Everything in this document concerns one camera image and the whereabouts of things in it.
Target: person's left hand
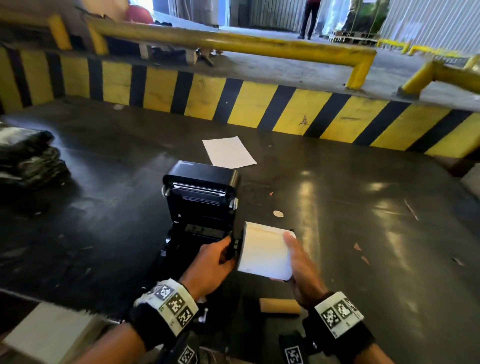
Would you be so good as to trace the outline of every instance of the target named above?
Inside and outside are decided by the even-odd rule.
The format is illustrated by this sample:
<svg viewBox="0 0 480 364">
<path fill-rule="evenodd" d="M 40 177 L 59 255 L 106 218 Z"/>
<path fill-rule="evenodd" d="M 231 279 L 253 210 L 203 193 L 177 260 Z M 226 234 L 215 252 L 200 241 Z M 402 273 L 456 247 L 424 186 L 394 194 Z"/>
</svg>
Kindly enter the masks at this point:
<svg viewBox="0 0 480 364">
<path fill-rule="evenodd" d="M 215 291 L 235 267 L 231 259 L 220 264 L 222 252 L 230 244 L 230 238 L 211 244 L 202 245 L 197 257 L 180 278 L 180 283 L 188 289 L 194 300 Z"/>
</svg>

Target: dark tabletop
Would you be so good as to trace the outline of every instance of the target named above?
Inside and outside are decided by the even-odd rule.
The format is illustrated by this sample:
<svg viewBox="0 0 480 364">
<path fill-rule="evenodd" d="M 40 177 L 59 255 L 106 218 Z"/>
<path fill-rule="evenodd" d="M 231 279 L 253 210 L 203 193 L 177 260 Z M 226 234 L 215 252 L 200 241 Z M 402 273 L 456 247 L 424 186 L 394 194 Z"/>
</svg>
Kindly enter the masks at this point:
<svg viewBox="0 0 480 364">
<path fill-rule="evenodd" d="M 7 117 L 53 132 L 72 178 L 0 195 L 2 289 L 125 317 L 171 225 L 163 175 L 238 135 L 257 164 L 239 169 L 237 227 L 294 229 L 397 363 L 480 361 L 480 207 L 432 158 L 112 106 L 68 98 Z M 277 337 L 301 320 L 260 314 L 258 298 L 292 298 L 288 286 L 234 272 L 220 294 L 203 345 L 280 363 Z"/>
</svg>

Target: person's legs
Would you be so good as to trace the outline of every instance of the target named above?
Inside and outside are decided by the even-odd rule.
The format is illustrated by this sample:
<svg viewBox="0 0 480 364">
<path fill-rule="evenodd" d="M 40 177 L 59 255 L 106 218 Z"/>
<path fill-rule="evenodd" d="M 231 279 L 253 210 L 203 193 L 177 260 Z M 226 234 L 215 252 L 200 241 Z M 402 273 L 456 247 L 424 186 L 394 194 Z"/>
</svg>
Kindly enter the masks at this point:
<svg viewBox="0 0 480 364">
<path fill-rule="evenodd" d="M 317 25 L 317 15 L 318 15 L 318 9 L 319 8 L 320 8 L 320 3 L 319 2 L 314 2 L 314 3 L 311 4 L 312 21 L 310 22 L 310 29 L 308 30 L 308 40 L 310 40 L 310 38 L 312 37 L 315 26 Z"/>
<path fill-rule="evenodd" d="M 312 11 L 312 4 L 307 2 L 307 5 L 305 6 L 305 14 L 303 15 L 303 22 L 301 24 L 299 39 L 305 39 L 305 31 L 307 30 L 308 18 L 310 17 L 311 11 Z"/>
</svg>

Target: stack of plastic bags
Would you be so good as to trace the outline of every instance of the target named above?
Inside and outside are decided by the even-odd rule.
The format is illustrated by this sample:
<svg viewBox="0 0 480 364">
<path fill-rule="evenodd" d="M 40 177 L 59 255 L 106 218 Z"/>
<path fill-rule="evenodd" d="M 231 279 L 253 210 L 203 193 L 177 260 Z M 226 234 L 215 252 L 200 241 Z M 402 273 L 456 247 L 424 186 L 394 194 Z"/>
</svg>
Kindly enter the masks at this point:
<svg viewBox="0 0 480 364">
<path fill-rule="evenodd" d="M 0 122 L 0 187 L 38 188 L 68 172 L 60 151 L 50 146 L 53 139 L 47 131 Z"/>
</svg>

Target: yellow stripe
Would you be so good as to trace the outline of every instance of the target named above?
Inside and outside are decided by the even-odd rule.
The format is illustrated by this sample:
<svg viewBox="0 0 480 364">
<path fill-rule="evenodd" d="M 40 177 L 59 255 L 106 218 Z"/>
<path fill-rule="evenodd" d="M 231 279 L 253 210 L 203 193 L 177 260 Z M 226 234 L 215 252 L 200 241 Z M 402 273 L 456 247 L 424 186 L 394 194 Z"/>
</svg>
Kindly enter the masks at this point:
<svg viewBox="0 0 480 364">
<path fill-rule="evenodd" d="M 387 100 L 352 96 L 320 138 L 353 143 L 387 104 Z"/>
<path fill-rule="evenodd" d="M 86 58 L 61 56 L 65 94 L 90 98 L 90 74 Z"/>
<path fill-rule="evenodd" d="M 329 92 L 297 89 L 276 122 L 273 131 L 304 135 L 331 95 Z"/>
<path fill-rule="evenodd" d="M 406 150 L 449 111 L 450 109 L 410 105 L 371 145 Z"/>
<path fill-rule="evenodd" d="M 103 100 L 129 105 L 132 65 L 103 61 Z"/>
<path fill-rule="evenodd" d="M 195 74 L 185 108 L 185 115 L 212 120 L 226 80 L 226 78 Z"/>
<path fill-rule="evenodd" d="M 277 87 L 277 85 L 243 81 L 228 123 L 256 128 L 270 105 Z"/>
<path fill-rule="evenodd" d="M 45 53 L 39 50 L 22 50 L 20 55 L 32 103 L 40 105 L 53 101 L 52 84 Z"/>
<path fill-rule="evenodd" d="M 20 92 L 5 48 L 0 48 L 0 70 L 0 100 L 5 113 L 9 114 L 23 109 Z"/>
<path fill-rule="evenodd" d="M 149 67 L 145 82 L 144 108 L 170 112 L 177 75 L 177 71 Z"/>
<path fill-rule="evenodd" d="M 480 113 L 471 114 L 425 154 L 463 158 L 480 146 Z"/>
</svg>

